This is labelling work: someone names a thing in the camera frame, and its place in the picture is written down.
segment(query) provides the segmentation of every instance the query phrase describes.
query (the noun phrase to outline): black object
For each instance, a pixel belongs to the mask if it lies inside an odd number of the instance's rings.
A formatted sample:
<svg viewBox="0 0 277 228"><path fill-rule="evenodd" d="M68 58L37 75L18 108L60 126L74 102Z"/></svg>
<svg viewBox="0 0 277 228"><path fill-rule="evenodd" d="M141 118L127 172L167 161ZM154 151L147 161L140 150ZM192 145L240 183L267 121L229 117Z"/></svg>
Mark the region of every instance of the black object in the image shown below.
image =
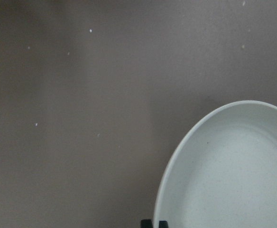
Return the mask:
<svg viewBox="0 0 277 228"><path fill-rule="evenodd" d="M143 219L140 222L140 228L153 228L151 219ZM159 221L158 228L169 228L167 221Z"/></svg>

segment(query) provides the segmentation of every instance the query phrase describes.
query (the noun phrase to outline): plate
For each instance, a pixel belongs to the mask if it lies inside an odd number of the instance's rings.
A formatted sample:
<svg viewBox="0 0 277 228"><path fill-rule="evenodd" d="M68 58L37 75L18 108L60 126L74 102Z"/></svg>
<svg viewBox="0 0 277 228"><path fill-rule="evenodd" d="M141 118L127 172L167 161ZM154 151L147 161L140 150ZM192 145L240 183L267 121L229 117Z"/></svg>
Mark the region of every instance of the plate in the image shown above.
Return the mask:
<svg viewBox="0 0 277 228"><path fill-rule="evenodd" d="M277 107L239 101L199 121L166 167L159 220L169 228L277 228Z"/></svg>

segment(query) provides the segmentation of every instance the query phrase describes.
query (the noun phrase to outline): round white dish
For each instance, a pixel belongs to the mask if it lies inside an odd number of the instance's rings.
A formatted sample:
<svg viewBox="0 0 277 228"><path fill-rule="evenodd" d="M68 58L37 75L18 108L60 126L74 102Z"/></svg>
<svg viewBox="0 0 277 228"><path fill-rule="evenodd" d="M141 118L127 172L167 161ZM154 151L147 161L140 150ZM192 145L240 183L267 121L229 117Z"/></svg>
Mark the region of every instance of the round white dish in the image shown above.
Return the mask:
<svg viewBox="0 0 277 228"><path fill-rule="evenodd" d="M184 137L163 175L154 226L277 228L277 107L222 106Z"/></svg>

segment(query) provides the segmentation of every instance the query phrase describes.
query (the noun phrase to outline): gray countertop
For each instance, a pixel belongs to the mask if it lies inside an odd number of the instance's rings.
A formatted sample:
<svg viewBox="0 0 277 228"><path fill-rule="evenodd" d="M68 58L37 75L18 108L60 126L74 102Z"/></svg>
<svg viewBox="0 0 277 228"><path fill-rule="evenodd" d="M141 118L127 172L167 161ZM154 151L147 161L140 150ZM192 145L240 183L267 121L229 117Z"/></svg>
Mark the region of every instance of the gray countertop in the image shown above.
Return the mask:
<svg viewBox="0 0 277 228"><path fill-rule="evenodd" d="M0 228L138 228L238 100L277 106L277 1L0 1Z"/></svg>

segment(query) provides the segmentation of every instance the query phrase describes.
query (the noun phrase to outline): white plate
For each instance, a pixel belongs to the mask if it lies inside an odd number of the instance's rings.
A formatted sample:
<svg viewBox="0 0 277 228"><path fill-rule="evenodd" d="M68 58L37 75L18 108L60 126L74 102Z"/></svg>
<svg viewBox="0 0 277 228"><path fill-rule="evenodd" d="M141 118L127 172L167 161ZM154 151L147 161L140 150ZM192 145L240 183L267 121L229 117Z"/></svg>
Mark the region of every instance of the white plate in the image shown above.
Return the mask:
<svg viewBox="0 0 277 228"><path fill-rule="evenodd" d="M277 228L277 107L222 106L181 141L165 170L154 224Z"/></svg>

